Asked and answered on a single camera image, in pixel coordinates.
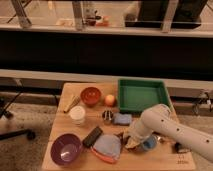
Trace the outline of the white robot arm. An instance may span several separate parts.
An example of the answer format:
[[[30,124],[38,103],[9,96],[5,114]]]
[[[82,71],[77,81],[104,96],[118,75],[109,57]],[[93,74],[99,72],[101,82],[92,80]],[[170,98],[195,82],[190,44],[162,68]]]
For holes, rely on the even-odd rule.
[[[124,131],[125,147],[132,149],[145,142],[153,132],[167,136],[213,162],[213,135],[174,121],[167,105],[157,104],[144,110]]]

